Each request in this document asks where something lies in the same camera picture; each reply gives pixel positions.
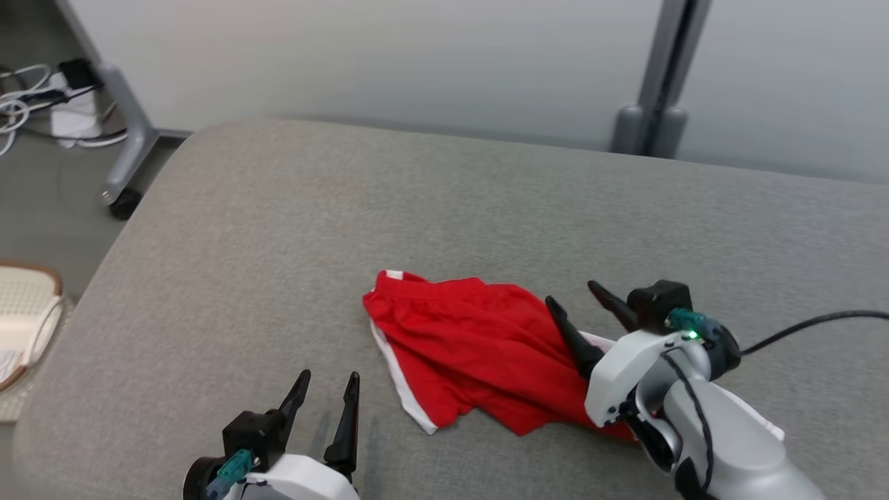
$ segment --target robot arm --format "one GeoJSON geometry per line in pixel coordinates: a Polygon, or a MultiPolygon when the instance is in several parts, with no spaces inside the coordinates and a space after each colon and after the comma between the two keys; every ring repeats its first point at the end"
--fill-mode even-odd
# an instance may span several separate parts
{"type": "Polygon", "coordinates": [[[627,302],[595,281],[589,289],[629,332],[607,354],[583,341],[555,299],[546,303],[589,380],[593,423],[626,423],[688,500],[824,498],[781,441],[711,383],[741,352],[726,328],[692,312],[687,286],[659,281],[627,302]]]}
{"type": "Polygon", "coordinates": [[[278,409],[243,412],[222,430],[225,456],[197,459],[182,487],[183,500],[359,500],[352,487],[358,443],[360,378],[352,372],[344,408],[324,464],[284,452],[311,373],[303,370],[278,409]]]}

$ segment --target gray sofa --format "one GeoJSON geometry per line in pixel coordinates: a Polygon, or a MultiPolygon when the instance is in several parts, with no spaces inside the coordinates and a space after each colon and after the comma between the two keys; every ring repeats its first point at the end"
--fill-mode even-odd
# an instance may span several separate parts
{"type": "MultiPolygon", "coordinates": [[[[672,498],[635,446],[480,411],[427,436],[399,406],[361,296],[380,269],[554,294],[688,283],[751,345],[823,312],[889,310],[889,190],[647,157],[292,121],[188,139],[58,339],[14,441],[37,500],[172,500],[245,409],[313,371],[292,452],[320,456],[362,376],[365,499],[672,498]]],[[[724,386],[787,432],[831,498],[889,491],[889,325],[847,320],[745,359],[724,386]]]]}

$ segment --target teal connector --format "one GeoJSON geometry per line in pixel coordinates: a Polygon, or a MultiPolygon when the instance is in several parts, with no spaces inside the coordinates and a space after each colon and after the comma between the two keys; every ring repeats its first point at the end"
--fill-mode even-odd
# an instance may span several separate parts
{"type": "Polygon", "coordinates": [[[207,498],[210,500],[222,500],[238,481],[247,477],[247,473],[254,466],[253,455],[249,451],[245,449],[237,450],[225,465],[222,465],[220,471],[216,473],[216,479],[207,485],[207,498]]]}
{"type": "Polygon", "coordinates": [[[706,340],[715,340],[718,338],[717,330],[722,325],[699,312],[688,309],[674,309],[667,316],[666,326],[676,330],[694,332],[706,340]]]}

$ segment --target white stripe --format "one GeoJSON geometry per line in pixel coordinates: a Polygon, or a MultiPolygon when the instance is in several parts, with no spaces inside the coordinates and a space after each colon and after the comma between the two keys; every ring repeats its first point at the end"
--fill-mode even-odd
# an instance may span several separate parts
{"type": "Polygon", "coordinates": [[[389,374],[392,375],[392,382],[395,383],[395,390],[398,392],[398,398],[401,399],[402,408],[423,428],[423,431],[426,431],[431,436],[433,432],[438,430],[438,427],[432,423],[429,415],[426,415],[423,407],[417,402],[411,387],[407,385],[407,379],[404,378],[404,372],[401,370],[401,365],[398,364],[395,352],[392,351],[392,345],[389,344],[386,334],[373,324],[373,320],[371,320],[371,333],[373,333],[373,340],[377,341],[377,347],[380,348],[383,357],[386,358],[389,374]]]}

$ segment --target red shorts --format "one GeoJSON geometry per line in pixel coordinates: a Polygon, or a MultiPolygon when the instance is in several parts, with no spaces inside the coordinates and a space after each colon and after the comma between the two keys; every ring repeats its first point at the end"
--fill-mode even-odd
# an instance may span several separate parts
{"type": "Polygon", "coordinates": [[[519,286],[381,271],[364,307],[404,409],[429,433],[479,407],[519,436],[564,422],[634,439],[589,420],[587,381],[546,305],[519,286]]]}

